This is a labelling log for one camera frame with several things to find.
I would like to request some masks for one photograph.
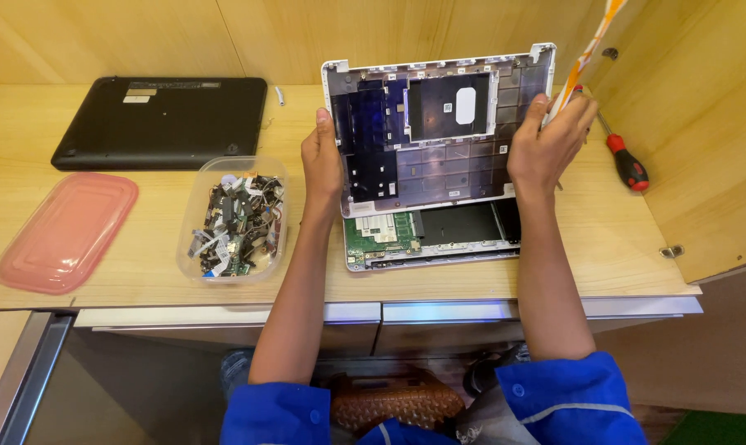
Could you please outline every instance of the laptop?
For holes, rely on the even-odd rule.
[[[198,170],[255,154],[266,82],[101,77],[51,157],[59,170]]]
[[[352,272],[511,258],[521,247],[507,155],[551,94],[556,45],[528,53],[321,67],[344,167]]]

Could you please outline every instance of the plastic container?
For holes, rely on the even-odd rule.
[[[130,179],[73,173],[54,188],[0,258],[0,284],[61,295],[84,283],[136,202]]]
[[[205,228],[205,212],[208,209],[208,200],[210,188],[218,185],[222,181],[222,176],[232,174],[239,176],[244,172],[257,172],[259,175],[268,177],[279,177],[279,182],[283,187],[283,212],[282,228],[279,232],[279,243],[277,245],[276,255],[271,258],[267,254],[268,260],[258,259],[257,267],[249,269],[249,275],[238,276],[203,276],[203,270],[200,268],[200,258],[189,258],[187,252],[192,244],[194,234],[192,230]],[[217,284],[242,284],[254,283],[269,277],[282,262],[285,256],[285,246],[288,240],[288,171],[278,159],[268,156],[225,156],[217,157],[208,161],[199,172],[194,180],[192,194],[189,195],[189,202],[186,204],[186,213],[183,217],[183,224],[180,226],[180,238],[178,239],[178,250],[175,253],[175,260],[178,268],[188,278],[204,283]]]

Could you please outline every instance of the hand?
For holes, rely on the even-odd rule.
[[[507,172],[519,204],[550,202],[553,207],[554,187],[582,148],[598,104],[589,96],[574,93],[565,109],[541,131],[540,123],[550,109],[545,94],[535,96],[513,137]]]
[[[343,163],[335,143],[334,122],[326,108],[315,113],[315,124],[313,132],[302,142],[307,187],[304,218],[328,219],[331,223],[343,191]]]

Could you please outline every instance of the green mat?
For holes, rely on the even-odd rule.
[[[746,445],[746,414],[689,411],[661,445]]]

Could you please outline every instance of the green circuit board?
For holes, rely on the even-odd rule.
[[[349,265],[365,264],[367,258],[381,258],[386,252],[405,251],[417,252],[420,249],[419,238],[414,235],[412,213],[405,211],[393,215],[397,241],[376,242],[374,237],[362,236],[362,231],[356,229],[354,218],[345,219],[345,247]]]

